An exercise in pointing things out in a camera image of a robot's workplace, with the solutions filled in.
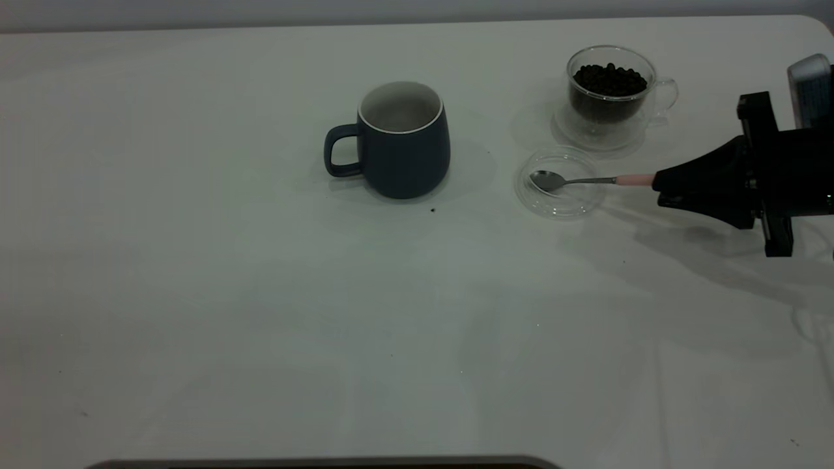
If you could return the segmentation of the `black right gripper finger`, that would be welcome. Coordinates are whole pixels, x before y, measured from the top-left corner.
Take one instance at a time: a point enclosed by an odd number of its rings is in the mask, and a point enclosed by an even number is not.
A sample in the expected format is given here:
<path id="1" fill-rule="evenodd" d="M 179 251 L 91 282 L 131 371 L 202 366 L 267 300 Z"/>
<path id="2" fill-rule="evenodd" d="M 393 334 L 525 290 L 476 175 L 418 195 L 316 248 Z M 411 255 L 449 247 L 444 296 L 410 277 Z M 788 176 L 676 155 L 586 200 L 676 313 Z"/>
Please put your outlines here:
<path id="1" fill-rule="evenodd" d="M 751 191 L 737 189 L 721 192 L 661 190 L 657 204 L 663 208 L 683 210 L 720 220 L 742 231 L 752 229 L 759 218 L 759 207 Z"/>
<path id="2" fill-rule="evenodd" d="M 699 158 L 661 170 L 655 191 L 742 191 L 754 179 L 753 154 L 746 137 L 733 137 Z"/>

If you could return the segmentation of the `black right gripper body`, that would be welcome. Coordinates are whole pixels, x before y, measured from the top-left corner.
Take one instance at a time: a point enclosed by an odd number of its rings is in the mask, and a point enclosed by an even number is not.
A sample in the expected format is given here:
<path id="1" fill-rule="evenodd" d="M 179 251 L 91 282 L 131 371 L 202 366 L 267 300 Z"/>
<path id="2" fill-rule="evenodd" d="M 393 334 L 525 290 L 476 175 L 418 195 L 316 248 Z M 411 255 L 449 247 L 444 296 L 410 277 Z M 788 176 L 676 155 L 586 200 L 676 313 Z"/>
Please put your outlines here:
<path id="1" fill-rule="evenodd" d="M 742 95 L 745 199 L 760 219 L 768 257 L 790 257 L 792 220 L 830 216 L 833 190 L 832 122 L 781 131 L 768 92 Z"/>

